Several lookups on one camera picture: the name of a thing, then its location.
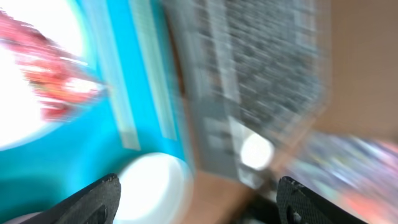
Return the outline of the grey small bowl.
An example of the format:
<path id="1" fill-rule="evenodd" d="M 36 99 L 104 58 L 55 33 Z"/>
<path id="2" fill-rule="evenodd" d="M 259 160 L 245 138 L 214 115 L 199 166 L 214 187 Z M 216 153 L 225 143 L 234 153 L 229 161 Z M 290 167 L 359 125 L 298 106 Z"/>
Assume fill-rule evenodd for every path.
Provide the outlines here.
<path id="1" fill-rule="evenodd" d="M 193 195 L 187 163 L 160 152 L 138 157 L 119 174 L 121 197 L 116 224 L 181 223 Z"/>

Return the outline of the left wooden chopstick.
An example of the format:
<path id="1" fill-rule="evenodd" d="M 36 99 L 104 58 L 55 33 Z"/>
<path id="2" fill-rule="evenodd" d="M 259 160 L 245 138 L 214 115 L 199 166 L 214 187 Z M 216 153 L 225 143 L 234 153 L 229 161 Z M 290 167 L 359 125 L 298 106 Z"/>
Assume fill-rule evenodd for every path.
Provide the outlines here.
<path id="1" fill-rule="evenodd" d="M 86 0 L 83 7 L 94 32 L 99 65 L 108 84 L 109 100 L 122 145 L 127 149 L 139 151 L 141 146 L 107 3 L 105 0 Z"/>

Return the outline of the white round plate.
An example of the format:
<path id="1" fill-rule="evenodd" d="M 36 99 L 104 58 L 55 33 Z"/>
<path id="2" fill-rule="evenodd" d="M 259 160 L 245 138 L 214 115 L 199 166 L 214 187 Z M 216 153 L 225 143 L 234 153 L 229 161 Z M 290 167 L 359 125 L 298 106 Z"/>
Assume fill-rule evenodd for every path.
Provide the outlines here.
<path id="1" fill-rule="evenodd" d="M 1 1 L 1 150 L 58 128 L 101 91 L 75 1 Z"/>

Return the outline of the right wooden chopstick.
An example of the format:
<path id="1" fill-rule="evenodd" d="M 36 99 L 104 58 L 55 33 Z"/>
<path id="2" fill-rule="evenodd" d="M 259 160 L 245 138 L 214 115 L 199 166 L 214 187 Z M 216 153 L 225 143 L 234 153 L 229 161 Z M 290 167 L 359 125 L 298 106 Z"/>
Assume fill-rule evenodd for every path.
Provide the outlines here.
<path id="1" fill-rule="evenodd" d="M 150 0 L 130 0 L 129 4 L 161 133 L 167 139 L 176 140 L 174 116 L 151 2 Z"/>

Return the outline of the white paper cup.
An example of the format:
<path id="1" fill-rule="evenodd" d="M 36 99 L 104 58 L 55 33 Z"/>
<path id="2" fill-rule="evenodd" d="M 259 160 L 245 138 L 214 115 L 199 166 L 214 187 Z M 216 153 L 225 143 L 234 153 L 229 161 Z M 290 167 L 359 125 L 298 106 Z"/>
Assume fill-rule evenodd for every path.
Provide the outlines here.
<path id="1" fill-rule="evenodd" d="M 275 147 L 257 133 L 247 137 L 240 151 L 241 162 L 254 170 L 266 169 L 273 160 Z"/>

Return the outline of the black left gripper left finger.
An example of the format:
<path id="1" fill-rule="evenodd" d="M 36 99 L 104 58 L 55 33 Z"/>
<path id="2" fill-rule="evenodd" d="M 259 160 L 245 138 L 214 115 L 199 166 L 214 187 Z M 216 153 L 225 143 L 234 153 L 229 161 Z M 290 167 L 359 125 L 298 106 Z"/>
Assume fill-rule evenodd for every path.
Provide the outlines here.
<path id="1" fill-rule="evenodd" d="M 113 224 L 121 198 L 116 174 L 107 174 L 22 224 Z"/>

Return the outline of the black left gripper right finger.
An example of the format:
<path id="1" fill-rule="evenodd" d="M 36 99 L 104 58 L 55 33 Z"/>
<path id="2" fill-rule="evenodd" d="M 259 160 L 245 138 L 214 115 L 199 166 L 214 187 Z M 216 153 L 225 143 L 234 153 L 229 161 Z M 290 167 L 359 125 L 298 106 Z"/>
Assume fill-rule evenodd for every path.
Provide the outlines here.
<path id="1" fill-rule="evenodd" d="M 297 180 L 279 180 L 276 204 L 282 224 L 366 224 Z"/>

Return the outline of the red snack wrapper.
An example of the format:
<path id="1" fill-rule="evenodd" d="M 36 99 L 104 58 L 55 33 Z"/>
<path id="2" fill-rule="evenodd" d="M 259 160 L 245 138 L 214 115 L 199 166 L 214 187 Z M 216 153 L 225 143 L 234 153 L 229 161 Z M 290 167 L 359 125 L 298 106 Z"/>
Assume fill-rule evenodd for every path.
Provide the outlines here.
<path id="1" fill-rule="evenodd" d="M 86 74 L 82 61 L 33 25 L 1 11 L 1 46 L 39 97 L 44 120 L 65 120 L 99 97 L 104 85 Z"/>

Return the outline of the wooden chopstick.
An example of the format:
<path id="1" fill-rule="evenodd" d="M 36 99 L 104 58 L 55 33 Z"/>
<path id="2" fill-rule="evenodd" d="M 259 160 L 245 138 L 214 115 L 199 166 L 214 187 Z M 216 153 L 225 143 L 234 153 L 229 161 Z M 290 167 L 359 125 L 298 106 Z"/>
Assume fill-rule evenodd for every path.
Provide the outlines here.
<path id="1" fill-rule="evenodd" d="M 122 145 L 127 149 L 139 151 L 141 146 L 107 3 L 105 0 L 86 0 L 83 7 L 94 32 L 99 65 L 108 84 L 109 100 Z"/>
<path id="2" fill-rule="evenodd" d="M 129 4 L 161 133 L 167 139 L 176 140 L 174 116 L 151 2 L 150 0 L 130 0 Z"/>

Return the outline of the teal plastic tray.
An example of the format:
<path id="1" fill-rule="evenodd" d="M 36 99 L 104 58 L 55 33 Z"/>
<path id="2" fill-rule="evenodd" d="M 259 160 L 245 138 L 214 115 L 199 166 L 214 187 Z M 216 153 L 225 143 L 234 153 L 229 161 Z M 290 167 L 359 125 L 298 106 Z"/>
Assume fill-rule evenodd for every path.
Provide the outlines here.
<path id="1" fill-rule="evenodd" d="M 2 221 L 44 211 L 108 173 L 118 175 L 129 163 L 146 154 L 169 154 L 185 161 L 190 168 L 173 58 L 159 2 L 150 1 L 176 140 L 167 139 L 161 133 L 129 0 L 106 1 L 141 146 L 139 151 L 122 145 L 84 1 L 75 2 L 83 24 L 88 73 L 104 85 L 104 90 L 53 131 L 27 144 L 1 150 Z"/>

